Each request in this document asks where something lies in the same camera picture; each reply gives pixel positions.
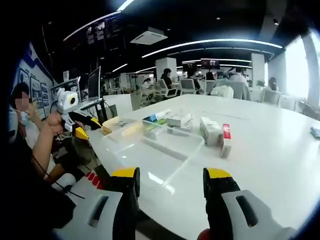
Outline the person's right hand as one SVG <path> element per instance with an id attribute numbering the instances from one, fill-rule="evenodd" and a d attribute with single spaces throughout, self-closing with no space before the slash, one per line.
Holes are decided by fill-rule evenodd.
<path id="1" fill-rule="evenodd" d="M 197 237 L 197 240 L 212 240 L 211 230 L 209 228 L 204 229 Z"/>

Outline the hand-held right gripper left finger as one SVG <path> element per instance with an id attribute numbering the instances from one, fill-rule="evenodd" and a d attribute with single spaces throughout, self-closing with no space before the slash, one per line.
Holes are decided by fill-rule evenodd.
<path id="1" fill-rule="evenodd" d="M 124 167 L 108 174 L 98 166 L 73 185 L 67 195 L 75 208 L 69 223 L 54 231 L 60 240 L 136 238 L 139 167 Z"/>

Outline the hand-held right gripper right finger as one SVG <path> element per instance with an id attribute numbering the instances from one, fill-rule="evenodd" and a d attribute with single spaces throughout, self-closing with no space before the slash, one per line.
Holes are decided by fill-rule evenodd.
<path id="1" fill-rule="evenodd" d="M 281 226 L 272 211 L 249 190 L 242 190 L 222 169 L 203 169 L 203 194 L 211 240 L 291 240 L 292 227 Z"/>

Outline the person's left hand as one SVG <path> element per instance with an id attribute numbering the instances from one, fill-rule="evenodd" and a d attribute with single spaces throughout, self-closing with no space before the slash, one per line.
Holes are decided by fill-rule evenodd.
<path id="1" fill-rule="evenodd" d="M 62 126 L 61 114 L 57 111 L 49 114 L 46 118 L 46 123 L 55 135 L 63 132 L 64 127 Z"/>

